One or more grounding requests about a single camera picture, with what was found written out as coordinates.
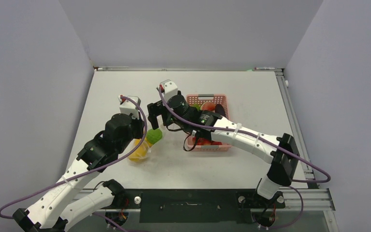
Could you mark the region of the purple eggplant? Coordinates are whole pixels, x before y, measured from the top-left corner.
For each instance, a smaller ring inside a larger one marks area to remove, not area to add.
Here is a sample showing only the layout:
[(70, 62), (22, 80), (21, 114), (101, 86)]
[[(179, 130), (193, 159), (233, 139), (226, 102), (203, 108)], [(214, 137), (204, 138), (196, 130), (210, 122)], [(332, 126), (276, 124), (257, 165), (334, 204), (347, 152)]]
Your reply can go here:
[(223, 117), (226, 117), (225, 108), (221, 104), (216, 104), (215, 105), (214, 112), (223, 116)]

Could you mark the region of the yellow bell pepper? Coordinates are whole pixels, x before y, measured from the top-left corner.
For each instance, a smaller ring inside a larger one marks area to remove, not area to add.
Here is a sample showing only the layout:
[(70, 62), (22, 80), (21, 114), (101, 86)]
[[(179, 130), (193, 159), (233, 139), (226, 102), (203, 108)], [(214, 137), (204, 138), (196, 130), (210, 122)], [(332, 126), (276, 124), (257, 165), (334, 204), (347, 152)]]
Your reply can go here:
[(145, 139), (140, 146), (128, 156), (128, 159), (133, 162), (141, 162), (148, 158), (150, 152), (151, 146), (149, 146)]

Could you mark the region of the red strawberries pile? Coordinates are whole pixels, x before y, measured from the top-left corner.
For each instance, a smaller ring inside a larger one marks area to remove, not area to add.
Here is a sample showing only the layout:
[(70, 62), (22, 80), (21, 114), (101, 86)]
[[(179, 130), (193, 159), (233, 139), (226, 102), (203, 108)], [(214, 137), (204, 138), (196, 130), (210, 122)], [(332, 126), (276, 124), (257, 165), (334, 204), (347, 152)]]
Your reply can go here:
[(196, 144), (196, 145), (222, 145), (221, 142), (217, 142), (217, 141), (210, 141), (210, 140), (207, 140), (207, 139), (204, 139), (204, 138), (199, 138), (197, 139), (196, 137), (192, 137), (192, 142), (193, 144)]

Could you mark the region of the clear zip top bag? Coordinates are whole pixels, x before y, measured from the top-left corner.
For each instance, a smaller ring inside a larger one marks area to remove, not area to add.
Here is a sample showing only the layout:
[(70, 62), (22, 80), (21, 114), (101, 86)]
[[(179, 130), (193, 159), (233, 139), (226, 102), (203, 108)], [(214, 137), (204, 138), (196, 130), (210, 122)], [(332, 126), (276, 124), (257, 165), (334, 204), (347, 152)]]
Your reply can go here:
[(137, 145), (139, 146), (128, 156), (128, 160), (134, 163), (146, 161), (152, 153), (152, 147), (163, 140), (165, 133), (166, 129), (162, 123), (158, 124), (157, 129), (153, 129), (151, 125), (148, 125), (148, 131), (145, 134), (146, 137), (143, 142), (141, 142), (140, 139), (134, 140), (133, 147), (136, 147)]

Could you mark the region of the pink plastic basket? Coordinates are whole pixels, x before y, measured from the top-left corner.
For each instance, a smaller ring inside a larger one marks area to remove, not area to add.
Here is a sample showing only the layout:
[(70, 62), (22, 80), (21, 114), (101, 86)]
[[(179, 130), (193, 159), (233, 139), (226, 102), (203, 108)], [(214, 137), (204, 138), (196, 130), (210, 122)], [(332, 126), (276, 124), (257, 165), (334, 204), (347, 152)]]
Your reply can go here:
[[(204, 102), (213, 102), (215, 104), (221, 104), (226, 111), (226, 118), (229, 119), (229, 112), (228, 112), (228, 101), (227, 96), (225, 94), (189, 94), (185, 97), (186, 101), (189, 105), (193, 104), (200, 104), (202, 105)], [(215, 151), (215, 152), (225, 152), (231, 148), (231, 145), (222, 142), (222, 145), (196, 145), (195, 148), (192, 150), (193, 152), (208, 152), (208, 151)]]

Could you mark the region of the green round fruit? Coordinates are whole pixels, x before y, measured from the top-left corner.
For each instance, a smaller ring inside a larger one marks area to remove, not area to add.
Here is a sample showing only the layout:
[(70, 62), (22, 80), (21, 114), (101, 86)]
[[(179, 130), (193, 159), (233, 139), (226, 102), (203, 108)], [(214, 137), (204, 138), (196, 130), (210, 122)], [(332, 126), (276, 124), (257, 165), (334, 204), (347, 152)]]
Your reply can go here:
[(163, 138), (163, 132), (161, 129), (150, 129), (146, 133), (146, 141), (149, 146), (153, 146)]

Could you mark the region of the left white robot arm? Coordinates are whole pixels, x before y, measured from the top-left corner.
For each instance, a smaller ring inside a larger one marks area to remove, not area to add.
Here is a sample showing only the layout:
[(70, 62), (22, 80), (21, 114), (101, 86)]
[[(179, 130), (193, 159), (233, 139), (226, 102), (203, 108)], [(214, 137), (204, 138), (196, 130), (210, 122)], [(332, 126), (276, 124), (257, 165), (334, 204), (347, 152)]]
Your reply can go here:
[(118, 113), (105, 129), (88, 141), (68, 170), (45, 194), (27, 208), (19, 208), (13, 219), (25, 232), (66, 232), (95, 211), (111, 206), (118, 208), (125, 200), (125, 189), (114, 179), (104, 181), (89, 195), (74, 197), (112, 163), (135, 139), (144, 138), (145, 115), (142, 112)]

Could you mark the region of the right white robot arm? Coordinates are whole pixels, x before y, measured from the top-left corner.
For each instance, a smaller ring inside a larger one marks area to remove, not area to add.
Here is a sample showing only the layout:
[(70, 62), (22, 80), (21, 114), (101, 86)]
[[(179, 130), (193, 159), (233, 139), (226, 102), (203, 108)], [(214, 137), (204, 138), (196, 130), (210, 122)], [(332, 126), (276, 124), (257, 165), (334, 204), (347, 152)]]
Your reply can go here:
[(289, 134), (274, 136), (250, 130), (230, 121), (224, 111), (201, 110), (189, 105), (180, 93), (168, 100), (170, 109), (163, 101), (147, 106), (148, 120), (157, 128), (157, 117), (162, 117), (164, 126), (175, 124), (196, 139), (221, 142), (249, 152), (265, 163), (269, 170), (261, 178), (254, 193), (254, 202), (265, 207), (270, 204), (280, 187), (292, 184), (298, 165), (294, 138)]

